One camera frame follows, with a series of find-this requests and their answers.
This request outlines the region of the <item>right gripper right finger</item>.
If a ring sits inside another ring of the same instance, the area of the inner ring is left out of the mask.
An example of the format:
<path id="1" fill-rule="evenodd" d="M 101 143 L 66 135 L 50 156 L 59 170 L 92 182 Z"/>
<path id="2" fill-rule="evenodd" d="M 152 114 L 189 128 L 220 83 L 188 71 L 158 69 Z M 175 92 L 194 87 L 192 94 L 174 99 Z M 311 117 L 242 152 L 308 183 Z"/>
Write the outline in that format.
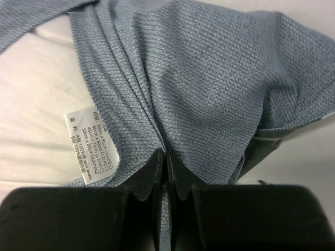
<path id="1" fill-rule="evenodd" d="M 316 196 L 293 185 L 208 185 L 166 154 L 171 250 L 334 250 Z"/>

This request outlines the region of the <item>white pillow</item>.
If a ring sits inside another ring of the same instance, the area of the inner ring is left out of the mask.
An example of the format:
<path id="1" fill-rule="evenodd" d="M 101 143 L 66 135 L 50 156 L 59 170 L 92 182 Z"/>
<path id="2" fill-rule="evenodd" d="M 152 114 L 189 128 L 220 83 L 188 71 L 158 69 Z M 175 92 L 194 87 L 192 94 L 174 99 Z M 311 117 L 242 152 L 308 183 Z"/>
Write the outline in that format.
<path id="1" fill-rule="evenodd" d="M 1 198 L 81 177 L 64 115 L 92 106 L 67 15 L 1 54 Z"/>

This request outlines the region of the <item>white care label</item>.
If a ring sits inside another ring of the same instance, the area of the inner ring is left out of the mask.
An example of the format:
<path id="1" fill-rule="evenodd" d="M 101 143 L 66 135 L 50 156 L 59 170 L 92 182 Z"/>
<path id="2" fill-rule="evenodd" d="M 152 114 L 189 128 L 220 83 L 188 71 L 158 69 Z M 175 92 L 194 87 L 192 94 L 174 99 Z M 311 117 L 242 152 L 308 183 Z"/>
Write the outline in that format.
<path id="1" fill-rule="evenodd" d="M 116 147 L 96 108 L 64 115 L 86 185 L 112 176 L 119 164 Z"/>

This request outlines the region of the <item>pillowcase grey outside blue inside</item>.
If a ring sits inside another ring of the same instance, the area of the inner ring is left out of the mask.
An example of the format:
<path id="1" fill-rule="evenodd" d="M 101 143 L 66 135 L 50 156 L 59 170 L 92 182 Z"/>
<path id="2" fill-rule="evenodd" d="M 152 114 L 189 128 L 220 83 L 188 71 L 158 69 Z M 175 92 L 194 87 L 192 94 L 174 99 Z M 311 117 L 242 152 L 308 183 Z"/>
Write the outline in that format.
<path id="1" fill-rule="evenodd" d="M 64 14 L 119 164 L 103 180 L 61 187 L 115 188 L 162 150 L 158 250 L 171 250 L 167 152 L 208 185 L 235 185 L 283 137 L 334 112 L 334 41 L 282 13 L 198 1 L 1 1 L 1 51 Z"/>

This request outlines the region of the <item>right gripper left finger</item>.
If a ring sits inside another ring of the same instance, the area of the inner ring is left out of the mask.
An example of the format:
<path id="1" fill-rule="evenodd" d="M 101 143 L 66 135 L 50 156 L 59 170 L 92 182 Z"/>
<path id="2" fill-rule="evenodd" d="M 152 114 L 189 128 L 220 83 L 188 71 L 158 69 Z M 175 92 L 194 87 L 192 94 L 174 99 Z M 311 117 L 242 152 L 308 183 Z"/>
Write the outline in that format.
<path id="1" fill-rule="evenodd" d="M 19 188 L 1 204 L 1 250 L 158 250 L 164 153 L 121 185 Z"/>

